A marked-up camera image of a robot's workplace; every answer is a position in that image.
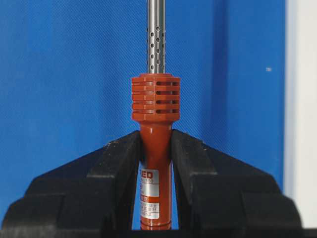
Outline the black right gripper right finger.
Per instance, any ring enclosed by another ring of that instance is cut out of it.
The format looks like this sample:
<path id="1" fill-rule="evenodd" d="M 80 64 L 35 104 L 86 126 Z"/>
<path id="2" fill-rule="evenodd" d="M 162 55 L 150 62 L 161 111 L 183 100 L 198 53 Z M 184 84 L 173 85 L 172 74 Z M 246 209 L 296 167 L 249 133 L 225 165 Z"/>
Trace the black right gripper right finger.
<path id="1" fill-rule="evenodd" d="M 272 175 L 174 130 L 178 222 L 193 238 L 300 238 L 294 202 Z"/>

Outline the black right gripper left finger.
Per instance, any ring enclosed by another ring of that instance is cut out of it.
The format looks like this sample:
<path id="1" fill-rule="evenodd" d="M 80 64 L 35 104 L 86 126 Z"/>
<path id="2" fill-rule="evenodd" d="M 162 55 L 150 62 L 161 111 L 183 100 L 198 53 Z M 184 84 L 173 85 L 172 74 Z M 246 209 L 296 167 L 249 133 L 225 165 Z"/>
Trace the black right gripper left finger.
<path id="1" fill-rule="evenodd" d="M 33 179 L 12 203 L 3 238 L 112 238 L 132 227 L 138 131 Z"/>

